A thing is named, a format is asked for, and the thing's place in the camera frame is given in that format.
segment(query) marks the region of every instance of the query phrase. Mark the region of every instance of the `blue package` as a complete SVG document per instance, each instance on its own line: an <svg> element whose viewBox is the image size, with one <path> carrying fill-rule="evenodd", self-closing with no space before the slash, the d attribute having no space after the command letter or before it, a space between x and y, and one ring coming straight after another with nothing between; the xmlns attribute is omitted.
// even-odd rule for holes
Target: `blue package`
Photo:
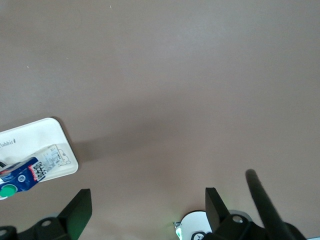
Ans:
<svg viewBox="0 0 320 240"><path fill-rule="evenodd" d="M27 191L46 177L41 161L32 157L0 171L0 196L10 197L11 193Z"/></svg>
<svg viewBox="0 0 320 240"><path fill-rule="evenodd" d="M0 197L11 197L17 192L31 189L63 161L55 145L34 155L37 157L29 157L0 171Z"/></svg>

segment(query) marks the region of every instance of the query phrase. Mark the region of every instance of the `green circle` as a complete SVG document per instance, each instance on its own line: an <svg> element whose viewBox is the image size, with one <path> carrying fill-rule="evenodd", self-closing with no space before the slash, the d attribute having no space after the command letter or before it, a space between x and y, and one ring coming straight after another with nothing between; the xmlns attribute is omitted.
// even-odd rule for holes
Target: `green circle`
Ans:
<svg viewBox="0 0 320 240"><path fill-rule="evenodd" d="M14 185L5 185L0 190L1 197L11 197L17 192L17 188Z"/></svg>

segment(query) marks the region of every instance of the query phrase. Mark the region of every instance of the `screw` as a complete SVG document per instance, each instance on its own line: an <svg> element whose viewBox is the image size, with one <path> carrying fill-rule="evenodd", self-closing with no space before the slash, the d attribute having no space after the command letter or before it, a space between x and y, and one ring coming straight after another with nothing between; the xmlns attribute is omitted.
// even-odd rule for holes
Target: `screw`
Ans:
<svg viewBox="0 0 320 240"><path fill-rule="evenodd" d="M244 222L244 220L242 219L242 217L236 215L236 216L233 216L232 220L234 222L236 222L237 224L242 224Z"/></svg>
<svg viewBox="0 0 320 240"><path fill-rule="evenodd" d="M42 227L46 227L46 226L49 226L50 224L51 224L51 221L50 220L46 220L43 223L41 223L41 226Z"/></svg>

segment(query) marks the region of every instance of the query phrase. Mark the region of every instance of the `green light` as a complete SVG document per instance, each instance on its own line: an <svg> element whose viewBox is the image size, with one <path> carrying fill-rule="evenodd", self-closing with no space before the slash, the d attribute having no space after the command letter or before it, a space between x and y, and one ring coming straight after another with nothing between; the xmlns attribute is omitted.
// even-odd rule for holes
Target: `green light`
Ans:
<svg viewBox="0 0 320 240"><path fill-rule="evenodd" d="M181 228L180 227L175 230L175 233L177 234L179 239L182 240L182 232L181 232Z"/></svg>

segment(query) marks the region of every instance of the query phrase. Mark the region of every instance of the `black rod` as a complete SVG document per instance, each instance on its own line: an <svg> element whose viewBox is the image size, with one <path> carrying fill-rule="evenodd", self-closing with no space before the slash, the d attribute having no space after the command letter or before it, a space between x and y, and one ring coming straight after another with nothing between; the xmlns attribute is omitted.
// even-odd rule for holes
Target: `black rod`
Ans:
<svg viewBox="0 0 320 240"><path fill-rule="evenodd" d="M287 225L282 221L277 210L264 190L257 173L249 169L245 173L246 181L270 240L295 240Z"/></svg>

